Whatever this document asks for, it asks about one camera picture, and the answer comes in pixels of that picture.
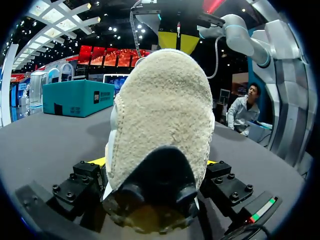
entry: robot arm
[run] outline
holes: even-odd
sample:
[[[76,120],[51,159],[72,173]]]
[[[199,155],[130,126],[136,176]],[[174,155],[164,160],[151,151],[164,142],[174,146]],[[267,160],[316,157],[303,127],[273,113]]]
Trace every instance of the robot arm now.
[[[228,14],[222,19],[225,20],[222,28],[214,25],[210,28],[198,26],[199,35],[202,38],[225,36],[230,49],[252,58],[261,68],[266,68],[270,64],[270,53],[259,40],[249,36],[245,21],[234,14]]]

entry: cardboard box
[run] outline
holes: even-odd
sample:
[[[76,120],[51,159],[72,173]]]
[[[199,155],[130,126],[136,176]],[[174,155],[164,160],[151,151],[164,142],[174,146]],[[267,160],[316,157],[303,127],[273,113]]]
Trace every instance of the cardboard box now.
[[[43,85],[43,112],[85,118],[114,104],[115,86],[76,80]]]

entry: green light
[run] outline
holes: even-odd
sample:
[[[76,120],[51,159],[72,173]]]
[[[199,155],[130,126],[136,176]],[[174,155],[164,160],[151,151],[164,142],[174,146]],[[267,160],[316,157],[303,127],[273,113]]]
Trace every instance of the green light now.
[[[260,216],[255,213],[255,214],[252,216],[252,218],[253,218],[253,220],[256,222],[256,221],[260,218]]]

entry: gray table surface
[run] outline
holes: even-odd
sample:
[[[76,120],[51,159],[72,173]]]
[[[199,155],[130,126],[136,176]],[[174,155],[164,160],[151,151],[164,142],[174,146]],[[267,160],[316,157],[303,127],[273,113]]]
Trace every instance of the gray table surface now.
[[[3,127],[0,130],[0,176],[8,193],[12,194],[32,181],[51,191],[52,185],[63,182],[79,161],[103,157],[110,134],[111,111],[112,107],[86,118],[41,112]],[[290,213],[304,187],[301,176],[282,159],[217,122],[209,159],[231,165],[238,179],[254,185],[255,196],[270,191],[283,199],[281,206],[265,224],[270,231],[274,231]],[[226,230],[231,221],[223,217],[212,202],[205,205],[208,213],[213,211],[219,219],[218,223],[210,223],[211,227],[218,224]],[[100,235],[114,240],[204,239],[197,219],[190,227],[167,235],[141,235],[106,218]]]

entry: yellow component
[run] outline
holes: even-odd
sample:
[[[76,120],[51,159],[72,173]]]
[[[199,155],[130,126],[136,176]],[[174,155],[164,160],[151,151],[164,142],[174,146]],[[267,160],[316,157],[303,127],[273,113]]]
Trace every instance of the yellow component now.
[[[177,35],[176,32],[159,31],[158,38],[160,47],[162,49],[176,49]]]
[[[217,162],[216,162],[216,161],[208,160],[208,162],[207,162],[206,164],[207,164],[207,165],[209,165],[209,164],[217,164]]]
[[[195,50],[198,41],[199,37],[182,34],[180,50],[190,55]]]
[[[100,167],[103,167],[106,164],[106,158],[102,157],[93,161],[88,161],[88,164],[96,164],[100,165]]]

